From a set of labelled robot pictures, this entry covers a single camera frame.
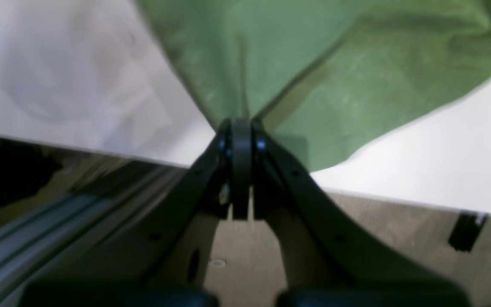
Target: green cloth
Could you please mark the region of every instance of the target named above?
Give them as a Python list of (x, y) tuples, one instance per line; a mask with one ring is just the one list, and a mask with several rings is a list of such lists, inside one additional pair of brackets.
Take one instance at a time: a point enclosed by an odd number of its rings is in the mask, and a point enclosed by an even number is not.
[(213, 126), (255, 117), (308, 169), (491, 77), (491, 0), (137, 0)]

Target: white table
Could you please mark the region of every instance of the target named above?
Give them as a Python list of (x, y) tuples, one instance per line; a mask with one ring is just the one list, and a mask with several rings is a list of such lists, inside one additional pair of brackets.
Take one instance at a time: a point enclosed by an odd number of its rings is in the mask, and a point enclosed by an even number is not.
[[(128, 0), (0, 0), (0, 136), (190, 165), (214, 132)], [(491, 213), (491, 80), (312, 176)]]

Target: wrinkled fabric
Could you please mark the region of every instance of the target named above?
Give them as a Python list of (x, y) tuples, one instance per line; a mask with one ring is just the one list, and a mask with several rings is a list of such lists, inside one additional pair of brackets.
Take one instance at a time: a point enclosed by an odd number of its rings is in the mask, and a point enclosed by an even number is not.
[(213, 126), (262, 120), (310, 170), (491, 77), (491, 0), (136, 0)]

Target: green fabric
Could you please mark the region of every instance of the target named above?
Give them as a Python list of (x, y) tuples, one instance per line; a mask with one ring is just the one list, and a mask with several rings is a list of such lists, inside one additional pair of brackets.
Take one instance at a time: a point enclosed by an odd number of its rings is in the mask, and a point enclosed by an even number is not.
[(262, 119), (308, 169), (491, 77), (491, 0), (137, 0), (213, 126)]

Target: white surface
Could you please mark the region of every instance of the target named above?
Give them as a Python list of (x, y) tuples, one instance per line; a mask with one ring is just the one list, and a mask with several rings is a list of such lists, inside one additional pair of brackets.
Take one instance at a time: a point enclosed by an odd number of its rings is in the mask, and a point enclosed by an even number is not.
[(0, 136), (191, 164), (214, 132), (126, 0), (0, 0)]
[[(0, 136), (190, 165), (213, 135), (128, 0), (0, 0)], [(491, 82), (313, 177), (491, 213)]]

